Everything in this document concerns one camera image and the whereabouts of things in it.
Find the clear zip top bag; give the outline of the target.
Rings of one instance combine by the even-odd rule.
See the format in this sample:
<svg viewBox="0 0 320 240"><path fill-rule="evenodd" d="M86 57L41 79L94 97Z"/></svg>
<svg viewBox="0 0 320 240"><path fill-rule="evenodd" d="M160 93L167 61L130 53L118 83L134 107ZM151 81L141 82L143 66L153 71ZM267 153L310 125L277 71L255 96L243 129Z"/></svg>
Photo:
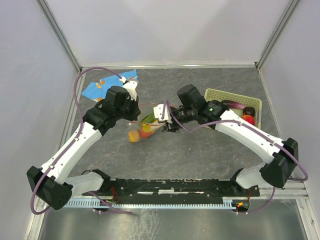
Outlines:
<svg viewBox="0 0 320 240"><path fill-rule="evenodd" d="M158 122L158 119L154 116L154 107L156 106L156 103L141 103L138 105L140 115L137 120L127 124L127 137L130 143L147 139L164 125L164 123Z"/></svg>

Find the green leaf vegetable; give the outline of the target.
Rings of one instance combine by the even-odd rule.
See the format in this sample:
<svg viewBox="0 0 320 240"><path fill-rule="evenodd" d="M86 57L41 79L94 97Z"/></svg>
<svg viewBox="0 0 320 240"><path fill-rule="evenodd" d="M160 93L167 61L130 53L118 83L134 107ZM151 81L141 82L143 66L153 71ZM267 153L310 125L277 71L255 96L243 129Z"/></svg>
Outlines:
<svg viewBox="0 0 320 240"><path fill-rule="evenodd" d="M154 114L151 112L146 116L143 116L140 122L142 123L147 123L147 124L152 124L156 121L157 119L155 118Z"/></svg>

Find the yellow banana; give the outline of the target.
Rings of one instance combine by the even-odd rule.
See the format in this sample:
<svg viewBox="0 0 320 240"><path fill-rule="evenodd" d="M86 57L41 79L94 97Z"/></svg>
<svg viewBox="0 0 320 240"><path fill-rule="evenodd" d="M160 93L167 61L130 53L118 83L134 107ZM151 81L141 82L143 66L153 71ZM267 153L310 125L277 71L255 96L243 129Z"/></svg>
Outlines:
<svg viewBox="0 0 320 240"><path fill-rule="evenodd" d="M142 129L145 132L157 131L160 127L162 127L163 123L142 123Z"/></svg>

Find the small orange mango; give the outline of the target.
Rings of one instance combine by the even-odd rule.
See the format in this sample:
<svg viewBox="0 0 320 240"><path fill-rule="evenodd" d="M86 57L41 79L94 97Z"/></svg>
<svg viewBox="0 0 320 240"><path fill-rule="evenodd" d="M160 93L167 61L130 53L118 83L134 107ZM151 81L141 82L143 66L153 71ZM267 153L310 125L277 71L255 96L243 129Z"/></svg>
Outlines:
<svg viewBox="0 0 320 240"><path fill-rule="evenodd" d="M140 133L138 130L130 130L128 132L128 140L131 143L136 143L140 141Z"/></svg>

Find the red strawberry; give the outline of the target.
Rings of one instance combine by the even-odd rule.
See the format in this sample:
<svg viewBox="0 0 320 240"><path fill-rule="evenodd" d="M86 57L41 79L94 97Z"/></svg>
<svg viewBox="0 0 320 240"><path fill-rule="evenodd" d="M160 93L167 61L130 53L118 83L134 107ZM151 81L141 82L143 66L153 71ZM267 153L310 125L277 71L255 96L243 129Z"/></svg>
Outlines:
<svg viewBox="0 0 320 240"><path fill-rule="evenodd" d="M139 129L139 135L142 139L146 139L148 138L149 136L151 136L152 134L154 134L155 132L154 131L144 131L142 128Z"/></svg>

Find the pale green plastic basket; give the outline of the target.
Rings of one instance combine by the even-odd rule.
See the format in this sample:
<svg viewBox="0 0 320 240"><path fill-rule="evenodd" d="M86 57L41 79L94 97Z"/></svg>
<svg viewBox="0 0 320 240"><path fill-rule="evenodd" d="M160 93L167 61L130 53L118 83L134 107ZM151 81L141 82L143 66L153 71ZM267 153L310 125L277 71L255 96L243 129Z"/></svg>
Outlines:
<svg viewBox="0 0 320 240"><path fill-rule="evenodd" d="M255 109L254 123L257 128L261 128L262 121L262 101L258 98L240 95L236 93L226 92L222 90L217 90L213 88L207 88L205 90L204 98L207 102L212 100L217 101L233 101L241 103L246 107L253 107Z"/></svg>

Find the dark purple eggplant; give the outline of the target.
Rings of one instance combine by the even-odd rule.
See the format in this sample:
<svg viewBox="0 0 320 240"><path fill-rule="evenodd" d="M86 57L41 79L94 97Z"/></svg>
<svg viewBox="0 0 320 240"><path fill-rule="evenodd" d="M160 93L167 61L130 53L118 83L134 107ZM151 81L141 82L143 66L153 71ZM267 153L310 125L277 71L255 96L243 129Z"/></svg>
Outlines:
<svg viewBox="0 0 320 240"><path fill-rule="evenodd" d="M223 100L221 103L230 109L243 110L246 107L243 103L232 100Z"/></svg>

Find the red apple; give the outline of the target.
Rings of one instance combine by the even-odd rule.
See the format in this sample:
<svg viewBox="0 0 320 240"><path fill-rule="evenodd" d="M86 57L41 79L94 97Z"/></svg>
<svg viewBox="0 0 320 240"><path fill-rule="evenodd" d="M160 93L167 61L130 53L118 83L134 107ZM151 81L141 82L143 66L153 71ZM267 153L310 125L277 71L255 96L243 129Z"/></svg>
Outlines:
<svg viewBox="0 0 320 240"><path fill-rule="evenodd" d="M249 124L251 124L253 126L255 125L255 118L253 116L251 116L249 114L244 114L241 116L241 118L243 120L245 120L246 122L248 122Z"/></svg>

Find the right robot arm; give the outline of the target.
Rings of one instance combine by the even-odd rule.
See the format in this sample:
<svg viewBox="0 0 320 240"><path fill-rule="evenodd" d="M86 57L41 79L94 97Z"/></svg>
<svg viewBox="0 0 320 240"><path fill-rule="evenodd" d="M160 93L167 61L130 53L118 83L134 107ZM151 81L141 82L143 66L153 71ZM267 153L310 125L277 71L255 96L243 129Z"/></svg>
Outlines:
<svg viewBox="0 0 320 240"><path fill-rule="evenodd" d="M238 116L218 100L206 101L192 84L178 90L182 103L171 107L168 101L154 107L155 118L164 123L166 132L177 132L185 123L196 121L199 127L210 127L237 140L261 159L262 163L243 168L229 183L231 193L242 195L247 189L261 183L283 188L298 165L298 142L293 138L283 140L272 136Z"/></svg>

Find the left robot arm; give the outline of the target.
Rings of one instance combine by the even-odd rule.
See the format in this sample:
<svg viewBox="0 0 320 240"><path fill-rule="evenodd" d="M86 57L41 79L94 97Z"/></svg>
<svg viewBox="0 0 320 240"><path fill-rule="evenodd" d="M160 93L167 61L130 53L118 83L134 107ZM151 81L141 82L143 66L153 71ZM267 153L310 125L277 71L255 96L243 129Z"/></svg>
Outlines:
<svg viewBox="0 0 320 240"><path fill-rule="evenodd" d="M136 82L112 86L106 97L88 110L74 134L41 167L31 166L26 175L33 197L39 197L54 210L61 209L70 198L88 192L106 195L110 177L98 169L69 177L71 170L87 150L116 125L118 120L136 121L140 115Z"/></svg>

